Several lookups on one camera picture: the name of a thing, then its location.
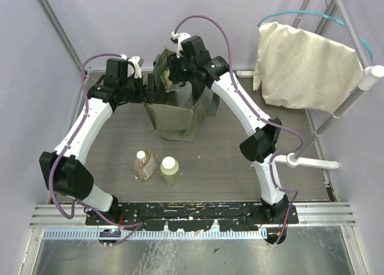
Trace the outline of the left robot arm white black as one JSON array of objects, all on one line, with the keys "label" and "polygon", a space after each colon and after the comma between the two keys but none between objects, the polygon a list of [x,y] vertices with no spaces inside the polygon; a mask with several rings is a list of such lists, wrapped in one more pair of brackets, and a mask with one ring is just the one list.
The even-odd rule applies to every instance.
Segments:
[{"label": "left robot arm white black", "polygon": [[99,211],[107,225],[120,218],[118,200],[103,191],[85,168],[89,150],[117,107],[156,101],[153,80],[143,81],[143,59],[106,54],[106,72],[85,89],[83,109],[65,138],[52,152],[43,152],[40,168],[51,196],[60,194]]}]

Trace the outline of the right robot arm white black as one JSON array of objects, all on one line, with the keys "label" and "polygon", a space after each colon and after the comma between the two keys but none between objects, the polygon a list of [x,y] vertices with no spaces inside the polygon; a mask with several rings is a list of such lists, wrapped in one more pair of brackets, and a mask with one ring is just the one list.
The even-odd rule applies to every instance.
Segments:
[{"label": "right robot arm white black", "polygon": [[274,173],[277,168],[272,161],[281,121],[278,118],[271,119],[255,104],[224,58],[211,58],[201,37],[173,33],[171,40],[177,49],[167,58],[169,80],[172,83],[198,80],[219,96],[235,114],[248,136],[239,148],[256,170],[263,216],[269,223],[279,222],[289,206],[288,197],[281,189],[278,175]]}]

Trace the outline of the white square bottle black cap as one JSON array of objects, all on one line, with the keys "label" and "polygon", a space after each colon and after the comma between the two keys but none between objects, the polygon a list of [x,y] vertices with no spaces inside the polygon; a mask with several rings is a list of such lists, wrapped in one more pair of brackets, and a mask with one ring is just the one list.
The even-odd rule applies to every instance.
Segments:
[{"label": "white square bottle black cap", "polygon": [[191,109],[193,103],[193,89],[190,82],[186,82],[183,87],[174,90],[175,105],[184,109]]}]

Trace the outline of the olive green canvas bag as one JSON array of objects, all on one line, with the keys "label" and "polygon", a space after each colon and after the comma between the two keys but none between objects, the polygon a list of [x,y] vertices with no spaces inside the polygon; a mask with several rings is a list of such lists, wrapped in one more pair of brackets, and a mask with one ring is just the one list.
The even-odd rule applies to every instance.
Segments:
[{"label": "olive green canvas bag", "polygon": [[151,121],[150,130],[170,141],[191,142],[204,116],[215,116],[220,105],[218,95],[196,79],[190,80],[193,89],[193,107],[184,109],[175,105],[174,92],[167,93],[160,75],[168,66],[167,57],[174,52],[164,49],[154,60],[153,76],[155,89],[159,93],[158,103],[145,103],[144,107]]}]

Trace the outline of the clear square bottle black cap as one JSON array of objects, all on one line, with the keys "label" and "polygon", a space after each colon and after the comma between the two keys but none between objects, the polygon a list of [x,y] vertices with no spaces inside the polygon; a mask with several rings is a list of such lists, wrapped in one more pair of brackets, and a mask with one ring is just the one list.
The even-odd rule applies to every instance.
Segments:
[{"label": "clear square bottle black cap", "polygon": [[161,83],[163,84],[163,88],[165,92],[170,93],[177,90],[180,86],[179,83],[173,83],[170,80],[170,70],[169,67],[166,67],[162,74],[160,75]]}]

